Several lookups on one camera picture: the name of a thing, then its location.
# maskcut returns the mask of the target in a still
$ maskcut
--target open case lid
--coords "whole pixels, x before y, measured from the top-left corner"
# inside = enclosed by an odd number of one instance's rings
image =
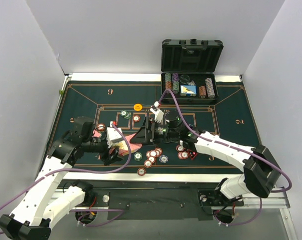
[[[213,73],[223,49],[220,40],[171,40],[162,42],[162,72]]]

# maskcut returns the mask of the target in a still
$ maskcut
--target green poker chip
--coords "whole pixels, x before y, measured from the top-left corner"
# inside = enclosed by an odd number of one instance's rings
[[[134,154],[134,160],[136,160],[136,161],[141,161],[141,160],[142,160],[142,153],[136,152],[136,153]]]

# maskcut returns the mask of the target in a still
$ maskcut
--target white wall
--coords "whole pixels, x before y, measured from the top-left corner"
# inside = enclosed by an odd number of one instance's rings
[[[159,73],[164,39],[222,40],[243,74],[284,0],[27,0],[65,73]]]
[[[26,2],[0,0],[0,205],[34,181],[63,80]]]
[[[288,196],[302,240],[302,0],[285,1],[244,84],[263,143],[292,178]]]

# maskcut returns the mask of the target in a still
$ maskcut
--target poker table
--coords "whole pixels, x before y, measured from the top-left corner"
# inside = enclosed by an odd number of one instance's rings
[[[199,129],[206,130],[213,135],[219,135],[220,138],[240,145],[255,147],[260,144],[261,141],[243,83],[241,81],[219,81],[217,82],[217,89],[219,99],[215,103],[210,105],[180,105],[185,120]],[[145,116],[152,115],[149,110],[150,106],[160,98],[161,94],[159,80],[136,82],[130,80],[107,81],[105,79],[99,81],[68,81],[47,143],[46,152],[56,139],[67,130],[72,129],[72,119],[79,116],[92,118],[95,125],[103,123],[107,126],[110,121],[115,121],[126,136],[134,134],[142,126]],[[135,104],[141,104],[142,110],[135,111],[133,108]],[[175,109],[175,106],[164,104],[161,105],[161,109],[167,112]],[[122,110],[131,113],[131,118],[123,118],[120,115]],[[141,117],[139,122],[133,121],[135,115]],[[175,179],[176,176],[181,176],[178,179],[184,181],[183,177],[185,176],[236,175],[241,173],[234,166],[210,155],[198,154],[193,160],[190,158],[179,159],[177,157],[177,145],[175,142],[158,145],[157,147],[162,149],[162,154],[166,155],[169,161],[161,163],[156,159],[152,167],[146,168],[145,176],[139,176],[137,170],[144,167],[144,161],[147,159],[146,152],[155,149],[155,146],[143,146],[139,150],[143,154],[141,161],[135,161],[132,157],[129,165],[119,173],[104,175],[116,179],[116,175],[119,174],[126,176],[126,180],[133,178],[136,180],[145,179],[146,176],[149,176],[148,181],[151,180],[151,176],[165,176],[165,179],[169,179],[170,175],[174,175]],[[104,166],[101,160],[98,159],[97,153],[85,153],[74,167],[94,171],[108,171],[120,167],[126,159],[125,156],[123,161]]]

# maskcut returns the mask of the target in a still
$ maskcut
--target cable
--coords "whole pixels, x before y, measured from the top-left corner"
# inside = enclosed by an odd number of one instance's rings
[[[219,222],[219,224],[221,224],[221,225],[224,225],[224,226],[239,226],[239,225],[244,225],[244,224],[249,224],[249,223],[251,223],[252,221],[254,221],[260,214],[261,214],[261,212],[262,212],[262,206],[263,206],[263,204],[262,204],[262,199],[260,198],[260,209],[259,209],[259,211],[257,212],[257,214],[254,216],[254,217],[252,217],[250,220],[247,220],[247,221],[244,221],[244,222],[239,222],[239,223],[230,223],[230,224],[228,224],[228,223],[224,223],[224,222],[221,222],[220,220],[218,220],[218,218],[214,215],[214,218]]]
[[[100,227],[100,226],[109,224],[110,222],[112,222],[112,221],[116,220],[117,218],[119,218],[120,216],[122,216],[122,214],[124,213],[124,210],[122,210],[122,209],[92,209],[91,211],[92,211],[92,212],[103,212],[103,211],[104,211],[104,212],[118,212],[118,211],[119,211],[120,214],[118,214],[118,215],[115,216],[114,218],[112,218],[112,219],[110,219],[110,220],[108,220],[108,221],[106,221],[106,222],[104,222],[104,223],[99,223],[99,224],[89,224],[89,225],[86,225],[86,224],[85,224],[86,227],[90,227],[90,228]],[[83,210],[82,210],[82,209],[74,209],[74,210],[71,210],[70,212],[83,212]],[[78,219],[78,222],[80,222],[80,220],[81,220],[83,217],[87,216],[87,215],[90,215],[90,214],[85,214],[85,215],[80,216],[79,219]]]
[[[91,209],[91,207],[93,207],[93,205],[95,204],[95,202],[96,202],[96,197],[94,197],[94,201],[93,201],[93,203],[91,204],[91,206],[89,207],[89,209]]]
[[[69,182],[69,181],[67,181],[67,182],[63,185],[63,188],[62,188],[63,193],[64,193],[64,188],[65,188],[65,186],[66,186],[67,184],[72,184],[72,183]]]
[[[235,216],[235,202],[233,203],[232,210],[233,210],[233,216]]]
[[[216,210],[216,213],[207,213],[204,209],[205,207],[203,206],[203,202],[202,202],[202,210],[205,213],[205,215],[207,216],[217,216],[218,214],[220,214],[223,210],[225,210],[225,208],[227,208],[227,206],[223,207],[221,210]]]
[[[20,196],[22,196],[24,193],[26,193],[27,191],[29,191],[31,188],[33,188],[35,185],[37,185],[39,182],[41,182],[43,179],[45,179],[46,177],[55,174],[55,173],[59,173],[59,172],[74,172],[74,173],[89,173],[89,174],[110,174],[110,173],[116,173],[120,170],[122,170],[123,168],[125,168],[131,160],[131,148],[130,148],[130,144],[128,142],[128,140],[125,138],[124,134],[115,126],[115,124],[112,124],[112,127],[121,135],[121,137],[123,138],[123,140],[125,141],[125,144],[127,145],[128,148],[128,158],[127,161],[125,162],[125,164],[117,169],[114,170],[109,170],[109,171],[92,171],[92,170],[85,170],[85,169],[71,169],[71,168],[64,168],[64,169],[58,169],[58,170],[54,170],[51,171],[49,173],[47,173],[45,176],[39,178],[38,180],[36,180],[33,184],[31,184],[30,186],[28,186],[26,189],[24,189],[22,192],[20,192],[19,194],[17,194],[16,196],[14,196],[11,200],[5,202],[3,205],[0,206],[0,210],[2,210],[3,208],[5,208],[7,205],[9,205],[10,203],[12,203],[14,200],[16,200],[17,198],[19,198]]]
[[[172,96],[172,98],[173,98],[173,101],[174,101],[174,103],[175,103],[177,112],[179,113],[179,115],[180,115],[180,117],[181,117],[181,120],[182,120],[182,122],[184,123],[184,125],[186,126],[186,128],[187,128],[192,134],[194,134],[195,136],[197,136],[197,137],[199,137],[199,138],[201,138],[201,139],[203,139],[203,140],[205,140],[205,141],[212,142],[211,139],[208,139],[208,138],[205,138],[205,137],[203,137],[203,136],[200,136],[199,134],[197,134],[195,131],[193,131],[193,130],[188,126],[187,122],[186,122],[185,119],[183,118],[182,112],[181,112],[181,110],[180,110],[180,107],[179,107],[179,105],[178,105],[178,103],[177,103],[177,100],[176,100],[176,98],[175,98],[174,93],[172,92],[172,90],[166,89],[166,90],[163,92],[163,94],[162,94],[162,96],[160,97],[160,99],[158,100],[158,103],[159,103],[159,104],[161,103],[161,101],[162,101],[162,99],[164,98],[164,96],[165,96],[166,93],[171,94],[171,96]],[[280,189],[280,190],[273,190],[272,193],[282,193],[282,192],[286,192],[286,191],[288,191],[288,190],[290,190],[290,189],[292,188],[292,185],[293,185],[293,184],[292,184],[292,181],[291,181],[291,179],[289,178],[289,176],[288,176],[285,172],[283,172],[279,167],[275,166],[274,164],[272,164],[271,162],[269,162],[269,161],[267,161],[266,159],[262,158],[261,156],[258,156],[258,155],[255,154],[255,153],[246,151],[246,150],[241,149],[241,148],[239,148],[239,147],[230,146],[230,145],[228,145],[228,144],[226,144],[226,143],[224,143],[224,142],[221,142],[221,141],[215,141],[214,143],[221,144],[221,145],[224,145],[224,146],[229,147],[229,148],[231,148],[231,149],[235,149],[235,150],[237,150],[237,151],[241,151],[241,152],[243,152],[243,153],[249,154],[249,155],[251,155],[252,157],[257,158],[258,160],[261,160],[262,162],[266,163],[266,164],[269,165],[272,169],[275,169],[275,170],[278,171],[280,174],[282,174],[282,175],[286,178],[287,182],[289,183],[289,186],[288,186],[287,188],[283,188],[283,189]]]

